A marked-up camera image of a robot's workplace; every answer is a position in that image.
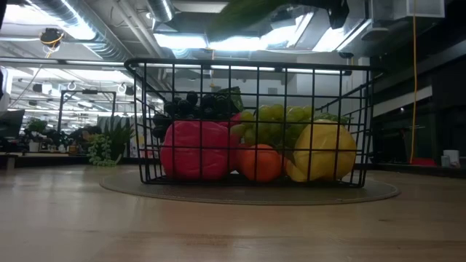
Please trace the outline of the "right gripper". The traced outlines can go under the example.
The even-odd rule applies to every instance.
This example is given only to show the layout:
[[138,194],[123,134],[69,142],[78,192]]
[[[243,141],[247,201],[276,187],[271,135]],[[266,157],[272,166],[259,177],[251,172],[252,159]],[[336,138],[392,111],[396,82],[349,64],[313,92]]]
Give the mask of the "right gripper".
[[338,29],[344,26],[350,12],[347,0],[290,0],[292,4],[324,9],[328,14],[330,27]]

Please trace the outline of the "green cucumber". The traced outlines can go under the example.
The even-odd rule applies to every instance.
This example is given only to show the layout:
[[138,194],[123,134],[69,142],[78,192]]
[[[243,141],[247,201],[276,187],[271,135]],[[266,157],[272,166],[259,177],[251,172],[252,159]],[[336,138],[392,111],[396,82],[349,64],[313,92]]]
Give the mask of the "green cucumber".
[[223,41],[259,23],[289,0],[231,0],[206,28],[209,41]]

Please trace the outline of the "green grape bunch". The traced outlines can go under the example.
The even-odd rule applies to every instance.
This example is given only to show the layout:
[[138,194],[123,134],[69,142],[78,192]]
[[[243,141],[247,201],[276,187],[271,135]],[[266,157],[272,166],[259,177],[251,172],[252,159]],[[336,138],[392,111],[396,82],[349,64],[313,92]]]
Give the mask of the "green grape bunch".
[[313,106],[283,106],[276,103],[262,105],[257,110],[242,111],[236,115],[238,122],[230,127],[230,133],[243,143],[254,146],[265,144],[272,148],[297,148],[299,138],[307,128],[311,138],[319,129],[337,129],[337,124],[348,124],[348,116],[330,113],[316,114]]

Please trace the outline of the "yellow bell pepper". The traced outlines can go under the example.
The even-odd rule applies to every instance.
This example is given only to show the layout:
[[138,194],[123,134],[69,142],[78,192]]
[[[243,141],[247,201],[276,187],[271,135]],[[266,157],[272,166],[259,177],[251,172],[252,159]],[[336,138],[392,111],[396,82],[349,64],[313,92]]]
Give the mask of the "yellow bell pepper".
[[357,144],[350,132],[334,121],[308,124],[298,136],[286,173],[299,183],[339,180],[352,171]]

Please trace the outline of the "black grape bunch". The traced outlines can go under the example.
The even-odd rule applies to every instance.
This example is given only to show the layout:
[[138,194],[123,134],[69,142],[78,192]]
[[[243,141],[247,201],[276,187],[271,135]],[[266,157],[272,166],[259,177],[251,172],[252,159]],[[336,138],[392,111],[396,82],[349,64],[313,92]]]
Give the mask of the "black grape bunch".
[[231,87],[203,96],[195,91],[188,91],[183,97],[172,96],[163,106],[164,113],[153,116],[152,135],[163,140],[174,120],[226,121],[244,110],[240,93],[239,87]]

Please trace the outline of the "orange mandarin cluster with leaf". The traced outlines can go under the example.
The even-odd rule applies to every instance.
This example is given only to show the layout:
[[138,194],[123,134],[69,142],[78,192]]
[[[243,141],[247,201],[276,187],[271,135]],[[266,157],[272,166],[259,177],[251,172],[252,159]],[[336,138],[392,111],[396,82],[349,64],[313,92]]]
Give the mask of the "orange mandarin cluster with leaf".
[[237,171],[250,181],[269,183],[282,173],[282,156],[266,144],[243,146],[235,160]]

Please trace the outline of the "red bell pepper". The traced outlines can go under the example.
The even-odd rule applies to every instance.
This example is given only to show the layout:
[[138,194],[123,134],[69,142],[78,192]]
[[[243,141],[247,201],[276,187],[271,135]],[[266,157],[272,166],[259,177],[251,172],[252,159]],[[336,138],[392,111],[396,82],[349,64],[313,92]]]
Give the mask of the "red bell pepper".
[[160,161],[170,179],[219,180],[233,168],[239,142],[217,122],[176,121],[167,129]]

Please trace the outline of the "white ceiling unit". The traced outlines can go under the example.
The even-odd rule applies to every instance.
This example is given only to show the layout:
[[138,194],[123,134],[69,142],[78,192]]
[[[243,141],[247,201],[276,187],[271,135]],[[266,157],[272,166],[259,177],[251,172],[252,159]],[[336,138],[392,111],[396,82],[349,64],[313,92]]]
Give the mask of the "white ceiling unit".
[[444,0],[370,0],[375,20],[399,20],[405,17],[444,18]]

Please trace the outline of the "ceiling light panel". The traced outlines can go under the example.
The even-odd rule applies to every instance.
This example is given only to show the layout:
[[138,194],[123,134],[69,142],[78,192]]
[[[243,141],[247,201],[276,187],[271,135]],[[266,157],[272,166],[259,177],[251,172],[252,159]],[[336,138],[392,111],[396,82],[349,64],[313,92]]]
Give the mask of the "ceiling light panel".
[[155,33],[154,38],[161,47],[170,49],[214,49],[220,51],[257,51],[267,45],[258,37],[233,36],[221,41],[208,41],[203,35]]

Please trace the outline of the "white cup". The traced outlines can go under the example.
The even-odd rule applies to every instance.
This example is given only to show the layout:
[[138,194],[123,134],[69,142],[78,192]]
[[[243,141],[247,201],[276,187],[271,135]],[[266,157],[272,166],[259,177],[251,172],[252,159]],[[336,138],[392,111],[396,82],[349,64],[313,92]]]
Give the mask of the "white cup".
[[441,166],[460,168],[459,151],[458,150],[443,150],[441,156]]

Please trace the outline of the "grey round mat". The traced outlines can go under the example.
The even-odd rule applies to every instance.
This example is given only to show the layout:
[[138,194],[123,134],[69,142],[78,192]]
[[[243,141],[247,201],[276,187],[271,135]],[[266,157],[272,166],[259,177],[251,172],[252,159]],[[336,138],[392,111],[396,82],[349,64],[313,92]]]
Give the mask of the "grey round mat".
[[374,202],[400,194],[397,187],[376,180],[367,180],[362,188],[195,186],[144,184],[137,175],[117,174],[101,178],[100,186],[110,191],[155,199],[259,206],[342,205]]

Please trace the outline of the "green artificial plant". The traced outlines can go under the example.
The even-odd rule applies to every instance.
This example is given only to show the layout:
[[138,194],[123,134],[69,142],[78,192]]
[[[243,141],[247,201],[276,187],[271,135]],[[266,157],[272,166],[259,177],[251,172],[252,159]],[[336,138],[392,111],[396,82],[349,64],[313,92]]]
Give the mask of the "green artificial plant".
[[116,166],[126,149],[126,145],[134,137],[133,125],[116,124],[113,120],[105,123],[102,133],[91,135],[87,149],[89,162],[95,166]]

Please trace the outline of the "potted plant with white pot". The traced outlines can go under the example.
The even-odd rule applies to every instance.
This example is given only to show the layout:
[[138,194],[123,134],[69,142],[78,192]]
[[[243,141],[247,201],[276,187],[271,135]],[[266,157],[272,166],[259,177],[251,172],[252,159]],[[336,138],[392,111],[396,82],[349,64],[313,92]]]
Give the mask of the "potted plant with white pot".
[[43,141],[42,133],[46,130],[47,121],[32,118],[29,120],[25,128],[25,134],[29,139],[29,151],[36,153],[40,152]]

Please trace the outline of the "silver ventilation duct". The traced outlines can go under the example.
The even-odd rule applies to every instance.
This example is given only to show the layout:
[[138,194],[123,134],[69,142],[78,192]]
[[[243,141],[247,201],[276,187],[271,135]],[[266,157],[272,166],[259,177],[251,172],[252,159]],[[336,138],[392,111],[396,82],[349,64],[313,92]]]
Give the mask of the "silver ventilation duct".
[[132,57],[130,51],[84,0],[26,1],[103,60],[124,62]]
[[147,0],[147,4],[157,22],[166,23],[175,16],[175,7],[171,0]]

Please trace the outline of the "black background rack frame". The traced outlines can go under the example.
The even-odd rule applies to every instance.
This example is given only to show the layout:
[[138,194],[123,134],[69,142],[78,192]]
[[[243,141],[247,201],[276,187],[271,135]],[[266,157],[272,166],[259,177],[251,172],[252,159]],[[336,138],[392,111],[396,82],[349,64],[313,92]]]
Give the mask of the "black background rack frame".
[[111,121],[114,120],[115,110],[116,110],[116,100],[117,100],[117,93],[115,91],[99,91],[99,90],[91,90],[91,89],[62,90],[61,94],[60,94],[60,106],[59,106],[59,111],[58,111],[58,125],[57,125],[57,131],[58,132],[61,131],[61,122],[62,122],[62,118],[63,118],[63,106],[76,93],[85,94],[85,95],[97,95],[97,94],[110,94],[110,95],[113,95],[113,100],[111,101],[112,110],[111,110],[110,119],[111,119]]

